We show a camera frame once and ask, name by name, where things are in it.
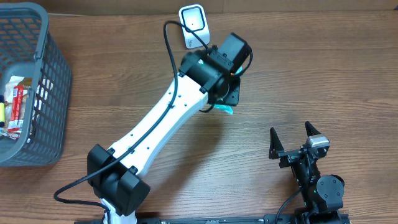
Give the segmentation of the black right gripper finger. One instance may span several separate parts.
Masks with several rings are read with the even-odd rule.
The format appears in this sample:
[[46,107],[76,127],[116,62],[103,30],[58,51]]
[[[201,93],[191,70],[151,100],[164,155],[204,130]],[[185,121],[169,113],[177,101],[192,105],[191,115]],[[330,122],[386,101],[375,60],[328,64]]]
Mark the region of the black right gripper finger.
[[269,149],[269,158],[270,159],[278,159],[279,153],[284,152],[284,147],[280,142],[280,139],[276,133],[274,128],[270,128],[270,149]]
[[305,122],[305,129],[308,137],[321,134],[309,121]]

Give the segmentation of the teal orange snack pack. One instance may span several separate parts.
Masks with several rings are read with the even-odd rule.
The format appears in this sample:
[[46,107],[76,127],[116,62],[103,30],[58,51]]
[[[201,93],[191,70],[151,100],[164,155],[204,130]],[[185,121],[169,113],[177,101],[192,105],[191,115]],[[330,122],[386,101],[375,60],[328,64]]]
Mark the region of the teal orange snack pack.
[[214,103],[211,105],[214,109],[224,111],[228,114],[233,114],[233,107],[239,103],[239,89],[240,89],[240,77],[236,77],[237,73],[241,73],[243,67],[240,66],[236,73],[231,74],[231,78],[227,85],[227,89],[222,96],[217,97]]

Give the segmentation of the beige brown snack pouch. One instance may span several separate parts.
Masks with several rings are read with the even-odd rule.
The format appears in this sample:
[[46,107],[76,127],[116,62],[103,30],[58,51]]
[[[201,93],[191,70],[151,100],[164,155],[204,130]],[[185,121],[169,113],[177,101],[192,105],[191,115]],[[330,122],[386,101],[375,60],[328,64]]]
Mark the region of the beige brown snack pouch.
[[32,84],[32,79],[31,78],[12,76],[10,78],[9,82],[5,85],[4,99],[5,99],[5,102],[6,102],[6,106],[12,104],[13,89],[14,89],[15,86],[18,86],[18,85],[23,85],[24,86],[22,102],[23,102],[23,104],[25,104],[26,101],[27,101],[27,98],[28,98],[28,90],[31,87],[31,84]]

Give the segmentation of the red stick snack packet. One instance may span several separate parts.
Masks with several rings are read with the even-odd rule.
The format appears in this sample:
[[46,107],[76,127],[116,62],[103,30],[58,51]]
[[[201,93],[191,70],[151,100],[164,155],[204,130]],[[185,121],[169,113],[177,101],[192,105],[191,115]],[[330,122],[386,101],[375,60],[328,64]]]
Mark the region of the red stick snack packet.
[[23,92],[23,85],[17,85],[13,89],[12,113],[7,128],[9,133],[18,132],[23,124],[23,119],[21,118]]

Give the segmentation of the yellow highlighter pen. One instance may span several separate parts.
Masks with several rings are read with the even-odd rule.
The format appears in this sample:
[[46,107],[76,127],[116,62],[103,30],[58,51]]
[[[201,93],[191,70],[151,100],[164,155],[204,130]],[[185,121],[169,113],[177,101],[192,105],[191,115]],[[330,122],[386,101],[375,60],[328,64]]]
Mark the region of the yellow highlighter pen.
[[0,127],[4,127],[6,123],[6,114],[5,114],[5,99],[3,95],[0,95]]

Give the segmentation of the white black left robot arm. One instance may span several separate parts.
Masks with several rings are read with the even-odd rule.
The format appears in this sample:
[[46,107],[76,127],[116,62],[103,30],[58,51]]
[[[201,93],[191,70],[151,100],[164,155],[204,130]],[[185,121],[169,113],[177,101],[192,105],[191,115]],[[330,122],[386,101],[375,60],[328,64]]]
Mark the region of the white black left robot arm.
[[87,155],[88,181],[105,207],[103,223],[136,223],[134,212],[150,186],[150,165],[181,125],[205,105],[235,106],[249,44],[235,33],[221,47],[187,53],[167,93],[123,138],[108,149],[95,145]]

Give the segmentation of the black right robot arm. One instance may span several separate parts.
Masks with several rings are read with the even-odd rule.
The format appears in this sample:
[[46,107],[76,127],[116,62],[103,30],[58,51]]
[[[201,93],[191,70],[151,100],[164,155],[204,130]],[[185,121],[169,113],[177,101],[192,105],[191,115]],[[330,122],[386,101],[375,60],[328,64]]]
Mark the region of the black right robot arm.
[[[349,216],[342,215],[344,180],[338,175],[322,176],[317,160],[324,158],[330,148],[330,140],[309,122],[305,122],[307,140],[299,149],[286,151],[274,128],[270,128],[269,158],[278,159],[279,167],[289,167],[298,183],[293,193],[275,215],[264,218],[271,223],[349,223]],[[304,206],[293,214],[283,215],[286,205],[297,195],[303,198]]]

